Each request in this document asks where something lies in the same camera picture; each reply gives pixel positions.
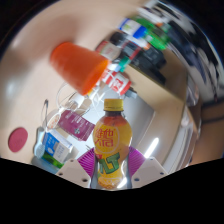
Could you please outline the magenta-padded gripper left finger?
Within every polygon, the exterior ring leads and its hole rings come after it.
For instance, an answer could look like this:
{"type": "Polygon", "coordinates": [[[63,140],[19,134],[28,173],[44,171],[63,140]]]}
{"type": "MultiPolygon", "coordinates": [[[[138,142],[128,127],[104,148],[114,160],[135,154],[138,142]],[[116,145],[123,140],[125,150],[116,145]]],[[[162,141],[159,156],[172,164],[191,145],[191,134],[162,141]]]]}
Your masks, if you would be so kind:
{"type": "Polygon", "coordinates": [[[97,161],[94,149],[78,159],[69,159],[56,173],[57,176],[84,188],[97,188],[97,161]]]}

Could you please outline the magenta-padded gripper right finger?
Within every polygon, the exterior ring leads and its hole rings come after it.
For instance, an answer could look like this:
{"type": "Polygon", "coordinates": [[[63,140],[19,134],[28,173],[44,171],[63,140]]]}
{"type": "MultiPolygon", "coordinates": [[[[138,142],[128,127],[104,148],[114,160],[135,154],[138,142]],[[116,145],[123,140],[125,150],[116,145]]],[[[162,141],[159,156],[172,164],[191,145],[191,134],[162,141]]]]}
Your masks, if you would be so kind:
{"type": "Polygon", "coordinates": [[[129,148],[126,174],[128,188],[140,188],[167,175],[154,157],[145,158],[137,149],[129,148]]]}

